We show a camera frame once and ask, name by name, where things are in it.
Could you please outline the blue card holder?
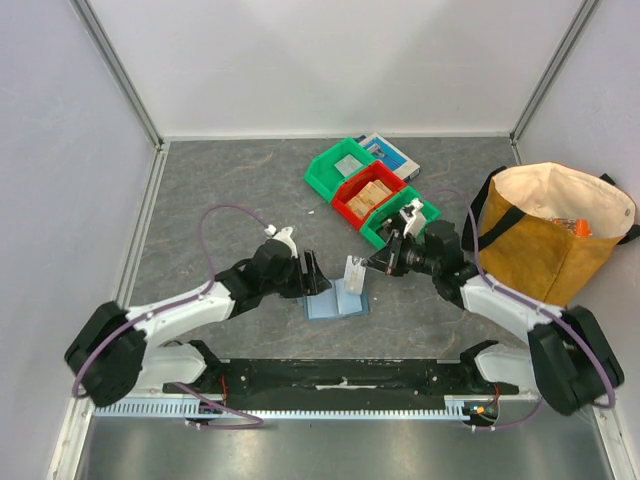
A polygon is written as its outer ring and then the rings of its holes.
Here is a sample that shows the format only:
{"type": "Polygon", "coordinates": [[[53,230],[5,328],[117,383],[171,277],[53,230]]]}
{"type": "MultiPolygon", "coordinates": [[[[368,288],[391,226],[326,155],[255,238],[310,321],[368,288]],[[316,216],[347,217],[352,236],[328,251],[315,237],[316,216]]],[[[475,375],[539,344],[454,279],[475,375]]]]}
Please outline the blue card holder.
{"type": "Polygon", "coordinates": [[[366,291],[350,293],[343,279],[331,280],[331,288],[300,299],[308,321],[324,321],[366,315],[370,312],[366,291]]]}

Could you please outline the white VIP credit card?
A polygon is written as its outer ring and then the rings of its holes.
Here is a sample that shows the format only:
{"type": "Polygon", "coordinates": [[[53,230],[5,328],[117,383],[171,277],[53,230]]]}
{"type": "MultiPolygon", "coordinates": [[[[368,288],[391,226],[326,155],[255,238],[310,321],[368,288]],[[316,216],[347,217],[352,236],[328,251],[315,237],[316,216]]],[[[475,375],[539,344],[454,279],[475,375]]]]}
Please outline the white VIP credit card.
{"type": "Polygon", "coordinates": [[[346,257],[343,275],[344,289],[347,293],[361,295],[366,275],[366,259],[354,255],[346,257]]]}

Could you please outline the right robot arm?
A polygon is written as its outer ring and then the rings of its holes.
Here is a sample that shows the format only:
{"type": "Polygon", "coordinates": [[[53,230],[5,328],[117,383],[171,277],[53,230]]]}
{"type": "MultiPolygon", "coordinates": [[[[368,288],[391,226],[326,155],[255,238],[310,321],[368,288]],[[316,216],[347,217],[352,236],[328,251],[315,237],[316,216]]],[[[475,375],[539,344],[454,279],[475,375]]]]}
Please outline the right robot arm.
{"type": "Polygon", "coordinates": [[[538,394],[565,416],[585,405],[614,407],[624,372],[594,314],[581,306],[546,304],[500,284],[465,257],[451,223],[433,222],[419,239],[395,230],[366,265],[387,276],[428,275],[445,301],[524,343],[515,349],[486,341],[466,351],[469,362],[457,371],[465,391],[509,384],[538,394]]]}

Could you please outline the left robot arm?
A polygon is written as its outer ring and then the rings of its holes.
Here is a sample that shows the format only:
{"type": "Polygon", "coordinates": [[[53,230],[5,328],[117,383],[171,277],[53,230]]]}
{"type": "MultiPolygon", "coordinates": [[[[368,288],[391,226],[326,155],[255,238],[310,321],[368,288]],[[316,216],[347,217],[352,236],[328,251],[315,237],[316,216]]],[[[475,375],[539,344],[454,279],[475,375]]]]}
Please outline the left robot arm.
{"type": "Polygon", "coordinates": [[[208,355],[191,344],[168,353],[164,344],[251,311],[266,296],[297,299],[330,287],[313,251],[295,253],[287,243],[271,239],[212,282],[156,305],[125,309],[115,301],[103,303],[64,354],[75,376],[72,393],[107,407],[135,389],[157,384],[180,382],[210,392],[219,384],[220,369],[208,355]]]}

